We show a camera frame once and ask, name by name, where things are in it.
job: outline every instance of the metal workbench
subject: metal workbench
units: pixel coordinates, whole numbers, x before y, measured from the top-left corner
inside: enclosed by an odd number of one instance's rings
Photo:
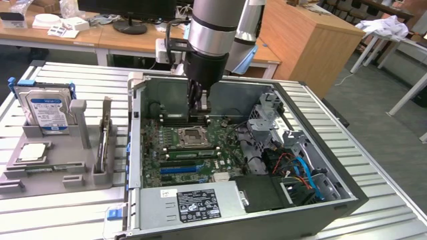
[[[45,83],[75,83],[76,97],[87,100],[88,125],[99,124],[102,100],[104,96],[112,98],[112,122],[119,127],[114,188],[0,200],[1,240],[103,239],[104,211],[124,200],[130,71],[140,70],[54,62],[31,66],[25,71],[23,79]],[[351,216],[332,222],[316,236],[307,239],[427,239],[424,213],[320,100],[298,82],[284,81],[282,85],[370,198]],[[284,115],[298,129],[291,114]],[[9,95],[0,106],[0,173],[23,134],[24,121],[19,102]],[[110,224],[108,228],[120,231],[122,221]]]

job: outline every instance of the floor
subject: floor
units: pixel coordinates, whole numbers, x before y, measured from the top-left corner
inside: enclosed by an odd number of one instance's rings
[[[29,49],[0,45],[0,103],[9,94],[8,78],[19,78],[28,67]],[[336,83],[350,75],[355,54]],[[51,50],[49,62],[96,64],[92,53]],[[348,130],[374,156],[420,209],[427,212],[427,144],[419,137],[427,132],[427,109],[410,102],[390,117],[386,111],[407,89],[374,66],[363,67],[340,86],[332,86],[327,101],[350,122]]]

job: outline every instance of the motherboard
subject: motherboard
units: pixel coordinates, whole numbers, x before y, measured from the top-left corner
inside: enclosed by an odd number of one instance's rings
[[[148,119],[143,135],[143,187],[166,187],[228,181],[248,170],[230,119],[207,125],[170,126]]]

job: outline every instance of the monitor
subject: monitor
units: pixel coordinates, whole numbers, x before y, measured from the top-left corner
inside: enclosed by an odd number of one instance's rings
[[[78,0],[82,11],[116,14],[128,18],[116,21],[114,29],[126,34],[143,34],[147,27],[134,19],[175,19],[176,0]]]

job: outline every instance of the green circuit board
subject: green circuit board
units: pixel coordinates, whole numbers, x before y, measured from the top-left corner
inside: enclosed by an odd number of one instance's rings
[[[208,127],[164,127],[152,119],[143,124],[143,187],[164,187],[212,182],[214,173],[228,172],[230,177],[243,175],[244,154],[235,135],[227,133],[235,125],[224,125],[223,119],[211,119]],[[203,143],[183,142],[187,134],[203,132]],[[196,172],[162,173],[174,169],[196,168]]]

